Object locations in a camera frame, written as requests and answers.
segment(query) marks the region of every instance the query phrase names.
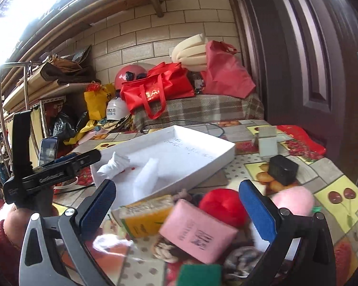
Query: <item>black cable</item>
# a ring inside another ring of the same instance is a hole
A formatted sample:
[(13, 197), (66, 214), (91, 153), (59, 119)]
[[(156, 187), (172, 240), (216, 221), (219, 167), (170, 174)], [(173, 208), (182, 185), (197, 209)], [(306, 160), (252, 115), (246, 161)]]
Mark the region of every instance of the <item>black cable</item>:
[(87, 185), (87, 186), (84, 186), (84, 187), (81, 187), (81, 188), (77, 188), (77, 189), (74, 189), (74, 190), (68, 190), (68, 191), (60, 191), (59, 193), (55, 193), (55, 194), (67, 194), (67, 193), (72, 193), (74, 191), (79, 191), (79, 190), (83, 190), (83, 189), (86, 189), (86, 188), (89, 188), (89, 187), (94, 187), (94, 183), (90, 184), (90, 185)]
[(203, 125), (213, 125), (213, 126), (216, 126), (216, 127), (218, 127), (219, 129), (222, 130), (222, 133), (219, 136), (217, 136), (217, 138), (221, 138), (225, 134), (224, 129), (222, 127), (220, 127), (219, 125), (215, 124), (215, 123), (211, 123), (211, 122), (196, 122), (195, 120), (187, 120), (187, 119), (177, 119), (177, 120), (171, 120), (169, 122), (150, 123), (148, 125), (143, 125), (142, 128), (140, 129), (140, 132), (142, 134), (147, 134), (147, 132), (144, 131), (147, 126), (162, 125), (164, 123), (172, 123), (172, 122), (190, 122), (190, 123), (203, 124)]

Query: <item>plush toy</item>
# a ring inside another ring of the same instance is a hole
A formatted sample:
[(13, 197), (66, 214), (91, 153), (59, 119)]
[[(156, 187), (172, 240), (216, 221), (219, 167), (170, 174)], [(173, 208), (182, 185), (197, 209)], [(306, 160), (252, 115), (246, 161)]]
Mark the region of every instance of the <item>plush toy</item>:
[(273, 203), (280, 209), (286, 207), (293, 215), (308, 216), (314, 205), (313, 194), (302, 186), (292, 187), (276, 193)]
[(199, 208), (214, 218), (236, 228), (245, 224), (248, 214), (236, 190), (218, 188), (207, 193)]

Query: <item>plaid blanket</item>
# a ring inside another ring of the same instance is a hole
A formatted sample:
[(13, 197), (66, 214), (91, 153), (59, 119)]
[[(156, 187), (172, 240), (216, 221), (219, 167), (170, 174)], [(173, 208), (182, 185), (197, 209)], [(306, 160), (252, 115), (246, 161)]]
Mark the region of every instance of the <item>plaid blanket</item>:
[[(150, 103), (156, 113), (160, 102)], [(190, 120), (193, 122), (212, 122), (223, 120), (263, 119), (264, 107), (257, 93), (251, 93), (245, 99), (230, 96), (198, 94), (192, 98), (167, 100), (167, 108), (158, 119), (150, 119), (143, 107), (135, 110), (134, 127), (137, 130), (166, 128), (172, 125), (191, 125), (193, 123), (173, 122)]]

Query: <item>white tray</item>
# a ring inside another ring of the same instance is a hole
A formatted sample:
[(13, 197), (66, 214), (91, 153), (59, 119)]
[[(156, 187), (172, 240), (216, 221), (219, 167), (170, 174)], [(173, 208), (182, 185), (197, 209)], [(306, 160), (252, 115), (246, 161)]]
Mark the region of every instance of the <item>white tray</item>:
[(97, 187), (102, 180), (96, 172), (114, 151), (129, 157), (131, 163), (125, 172), (113, 177), (117, 196), (112, 210), (141, 200), (133, 197), (133, 183), (150, 158), (159, 159), (159, 178), (152, 193), (144, 199), (175, 194), (200, 184), (234, 159), (235, 144), (181, 126), (158, 130), (102, 150), (101, 160), (90, 166)]

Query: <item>red plastic bag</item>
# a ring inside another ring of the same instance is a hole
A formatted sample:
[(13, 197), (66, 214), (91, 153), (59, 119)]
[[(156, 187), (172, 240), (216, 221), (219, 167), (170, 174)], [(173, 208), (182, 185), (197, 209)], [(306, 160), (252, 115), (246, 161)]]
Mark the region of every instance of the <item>red plastic bag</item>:
[[(195, 96), (194, 89), (187, 78), (187, 69), (180, 63), (164, 62), (152, 68), (147, 77), (132, 82), (123, 82), (121, 98), (133, 113), (134, 109), (144, 106), (150, 119), (157, 119), (166, 109), (166, 100)], [(161, 109), (153, 114), (149, 102), (160, 100)]]
[(206, 45), (207, 71), (201, 72), (204, 94), (221, 94), (246, 98), (256, 87), (247, 70), (234, 56), (235, 47), (224, 42), (209, 41)]

